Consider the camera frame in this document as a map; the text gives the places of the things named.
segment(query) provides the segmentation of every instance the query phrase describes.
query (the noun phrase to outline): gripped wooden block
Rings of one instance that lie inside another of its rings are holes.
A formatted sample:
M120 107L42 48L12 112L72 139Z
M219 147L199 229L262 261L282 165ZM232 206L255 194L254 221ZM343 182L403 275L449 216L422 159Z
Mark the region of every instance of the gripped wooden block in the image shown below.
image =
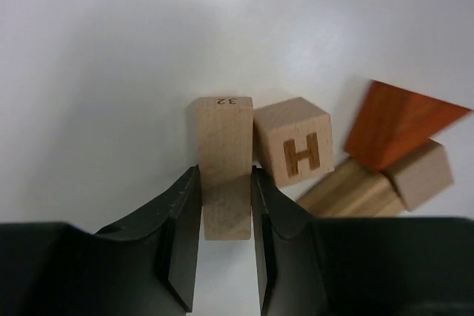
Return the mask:
M446 150L432 140L388 166L383 173L392 181L409 211L454 183Z
M380 172L471 111L372 81L344 150Z
M330 115L303 98L254 112L255 150L276 186L289 186L333 170Z
M196 121L204 237L211 241L249 239L252 99L200 98Z
M339 164L297 203L319 217L388 217L404 210L390 181L353 158Z

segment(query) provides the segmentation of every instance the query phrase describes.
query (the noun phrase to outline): brown wooden block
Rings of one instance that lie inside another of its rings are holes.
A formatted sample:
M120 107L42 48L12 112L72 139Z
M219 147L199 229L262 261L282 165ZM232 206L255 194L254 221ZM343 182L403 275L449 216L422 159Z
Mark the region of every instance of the brown wooden block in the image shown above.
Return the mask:
M429 140L384 170L412 211L454 183L446 150Z
M258 161L276 186L288 186L333 170L330 115L303 98L254 112Z
M373 81L344 149L379 172L471 111Z
M204 237L249 239L252 99L200 98L196 118Z
M297 203L320 217L387 217L404 210L390 181L353 158L339 164Z

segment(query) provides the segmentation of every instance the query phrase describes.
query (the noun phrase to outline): toy block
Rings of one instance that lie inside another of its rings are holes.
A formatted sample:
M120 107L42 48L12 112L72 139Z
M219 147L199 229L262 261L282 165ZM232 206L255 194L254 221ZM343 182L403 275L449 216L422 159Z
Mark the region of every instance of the toy block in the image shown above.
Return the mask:
M330 115L294 98L255 110L255 148L261 166L278 187L333 170Z
M249 239L252 99L200 98L196 118L204 238Z
M390 181L353 158L339 164L298 205L319 217L387 217L404 210Z
M380 172L471 111L373 81L344 149Z
M454 183L446 150L429 140L383 173L412 211Z

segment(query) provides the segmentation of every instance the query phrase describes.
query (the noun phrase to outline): orange triangle block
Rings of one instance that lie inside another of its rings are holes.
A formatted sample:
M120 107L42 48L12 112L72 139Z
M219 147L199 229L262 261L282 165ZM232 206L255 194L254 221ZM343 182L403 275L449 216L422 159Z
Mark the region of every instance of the orange triangle block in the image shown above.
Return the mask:
M379 172L471 111L373 81L344 149Z

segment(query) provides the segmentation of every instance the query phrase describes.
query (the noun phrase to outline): blurry wooden block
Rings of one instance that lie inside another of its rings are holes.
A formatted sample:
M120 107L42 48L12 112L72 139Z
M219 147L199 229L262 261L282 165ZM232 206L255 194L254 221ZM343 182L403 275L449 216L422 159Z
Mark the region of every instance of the blurry wooden block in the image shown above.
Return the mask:
M276 186L288 186L333 170L330 115L303 98L254 112L258 161Z
M446 150L429 140L384 170L409 211L454 183Z
M252 99L200 98L196 118L204 237L249 239Z
M319 217L387 217L404 210L390 181L353 158L339 164L297 203Z
M379 172L471 111L373 81L344 149Z

